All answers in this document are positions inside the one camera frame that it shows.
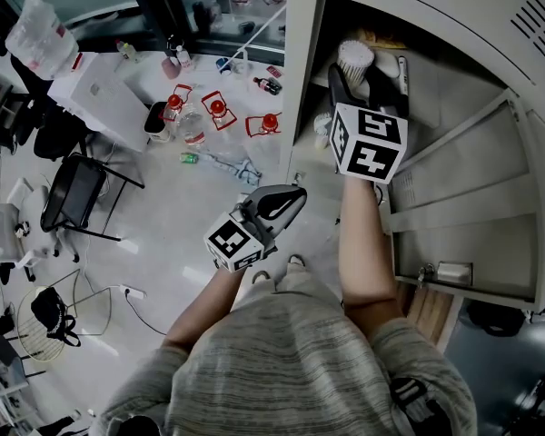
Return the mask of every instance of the water bottle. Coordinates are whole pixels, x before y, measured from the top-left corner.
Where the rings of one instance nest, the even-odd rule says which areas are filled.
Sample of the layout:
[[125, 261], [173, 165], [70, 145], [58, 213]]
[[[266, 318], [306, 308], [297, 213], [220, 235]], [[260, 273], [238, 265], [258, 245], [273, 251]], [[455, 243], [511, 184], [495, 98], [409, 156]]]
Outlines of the water bottle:
[[127, 52], [125, 51], [124, 45], [125, 45], [125, 42], [122, 42], [119, 39], [115, 39], [115, 46], [117, 47], [117, 52], [119, 52], [125, 60], [129, 60], [129, 56], [127, 55]]
[[182, 65], [183, 70], [186, 73], [189, 73], [190, 71], [193, 71], [193, 62], [192, 58], [190, 58], [190, 54], [188, 54], [188, 51], [183, 48], [181, 45], [178, 45], [175, 47], [175, 51], [177, 52], [177, 58], [180, 64]]
[[189, 148], [198, 152], [205, 152], [206, 135], [204, 131], [207, 127], [203, 116], [192, 102], [184, 104], [176, 117], [177, 133]]

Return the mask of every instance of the white cabinet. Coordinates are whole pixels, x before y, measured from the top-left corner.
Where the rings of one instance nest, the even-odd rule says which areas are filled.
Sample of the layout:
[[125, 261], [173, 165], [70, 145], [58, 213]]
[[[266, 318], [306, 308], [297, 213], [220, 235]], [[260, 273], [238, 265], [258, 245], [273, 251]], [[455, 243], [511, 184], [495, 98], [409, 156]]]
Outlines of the white cabinet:
[[[416, 282], [425, 263], [473, 263], [472, 286], [431, 287], [540, 310], [545, 56], [535, 44], [545, 52], [545, 21], [536, 16], [527, 35], [511, 21], [533, 6], [545, 19], [536, 0], [289, 0], [281, 180], [298, 174], [309, 208], [339, 216], [342, 177], [331, 151], [314, 149], [312, 121], [329, 110], [326, 72], [337, 44], [356, 25], [387, 21], [407, 37], [411, 99], [408, 152], [382, 216], [396, 275]], [[544, 122], [540, 133], [531, 110]]]

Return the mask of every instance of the office chair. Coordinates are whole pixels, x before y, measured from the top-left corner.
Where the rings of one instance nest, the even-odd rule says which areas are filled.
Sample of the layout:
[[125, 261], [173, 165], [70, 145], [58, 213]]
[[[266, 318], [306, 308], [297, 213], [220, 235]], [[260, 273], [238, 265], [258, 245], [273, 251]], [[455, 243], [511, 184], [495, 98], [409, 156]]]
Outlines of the office chair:
[[[0, 42], [0, 55], [7, 54], [4, 42]], [[56, 160], [69, 155], [79, 144], [86, 154], [86, 136], [93, 132], [83, 120], [66, 112], [48, 96], [52, 81], [45, 81], [24, 66], [18, 58], [10, 55], [10, 64], [16, 70], [28, 90], [28, 96], [15, 115], [12, 131], [19, 145], [26, 144], [33, 129], [38, 129], [35, 138], [35, 155], [47, 160]]]
[[[124, 183], [107, 215], [103, 230], [100, 233], [94, 233], [85, 228], [89, 224], [89, 216], [107, 178], [107, 173], [121, 178]], [[119, 174], [94, 158], [81, 154], [69, 155], [63, 159], [61, 167], [56, 172], [51, 192], [43, 209], [40, 222], [43, 231], [63, 227], [110, 241], [121, 241], [120, 238], [106, 235], [104, 232], [127, 183], [141, 189], [145, 188], [143, 184]]]

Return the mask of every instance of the window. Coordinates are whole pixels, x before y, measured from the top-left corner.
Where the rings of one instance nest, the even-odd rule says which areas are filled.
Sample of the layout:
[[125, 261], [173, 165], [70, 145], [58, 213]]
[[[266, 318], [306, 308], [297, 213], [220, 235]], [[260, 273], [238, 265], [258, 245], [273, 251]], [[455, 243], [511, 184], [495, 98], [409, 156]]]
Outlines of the window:
[[[159, 49], [136, 0], [44, 0], [53, 5], [61, 22], [74, 34], [81, 50], [114, 51], [115, 38], [139, 49]], [[25, 0], [3, 0], [16, 15]], [[4, 35], [10, 27], [4, 28]]]
[[[168, 52], [184, 43], [195, 53], [233, 55], [286, 0], [137, 0]], [[247, 47], [251, 59], [283, 64], [285, 14]]]

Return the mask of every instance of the tile floor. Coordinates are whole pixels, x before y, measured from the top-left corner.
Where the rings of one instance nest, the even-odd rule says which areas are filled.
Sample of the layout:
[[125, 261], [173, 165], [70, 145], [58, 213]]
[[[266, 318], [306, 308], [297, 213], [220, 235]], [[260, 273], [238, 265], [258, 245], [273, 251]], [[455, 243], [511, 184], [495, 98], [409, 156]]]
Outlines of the tile floor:
[[[1, 199], [6, 200], [19, 176], [31, 185], [50, 183], [59, 163], [34, 156], [32, 144], [20, 148], [16, 155], [4, 155], [2, 162]], [[111, 145], [101, 138], [92, 144], [94, 156], [103, 158]], [[87, 275], [95, 289], [124, 283], [146, 291], [147, 298], [133, 301], [138, 312], [156, 329], [166, 331], [179, 313], [208, 283], [214, 272], [211, 257], [203, 246], [203, 234], [224, 212], [232, 210], [239, 193], [251, 188], [231, 175], [209, 165], [179, 162], [176, 144], [151, 145], [145, 154], [133, 154], [117, 147], [112, 167], [134, 179], [145, 189], [129, 184], [117, 204], [106, 233], [119, 234], [138, 248], [133, 254], [116, 243], [91, 238]], [[118, 192], [111, 180], [111, 190], [95, 206], [90, 229], [102, 228], [104, 218]], [[320, 278], [337, 287], [337, 226], [334, 220], [321, 218], [307, 211], [305, 205], [297, 219], [277, 240], [279, 252], [258, 263], [244, 278], [239, 298], [250, 287], [252, 273], [268, 269], [273, 276], [281, 275], [290, 253], [301, 253]], [[81, 254], [79, 267], [84, 267], [87, 238], [73, 234]], [[41, 262], [35, 268], [35, 284], [50, 284], [77, 267], [71, 257]], [[59, 292], [67, 303], [72, 299], [72, 280], [66, 280]], [[16, 309], [31, 285], [24, 273], [15, 271], [4, 287], [5, 302]], [[89, 294], [81, 272], [76, 297]], [[46, 364], [25, 362], [27, 372], [47, 370], [31, 380], [31, 387], [41, 415], [53, 421], [78, 408], [83, 415], [88, 409], [100, 411], [111, 393], [134, 370], [162, 337], [149, 330], [135, 316], [118, 290], [113, 290], [113, 315], [103, 336], [83, 337], [78, 349], [65, 347], [62, 354]], [[108, 297], [104, 294], [82, 303], [78, 308], [77, 332], [100, 332], [108, 314]], [[88, 419], [76, 423], [76, 428]]]

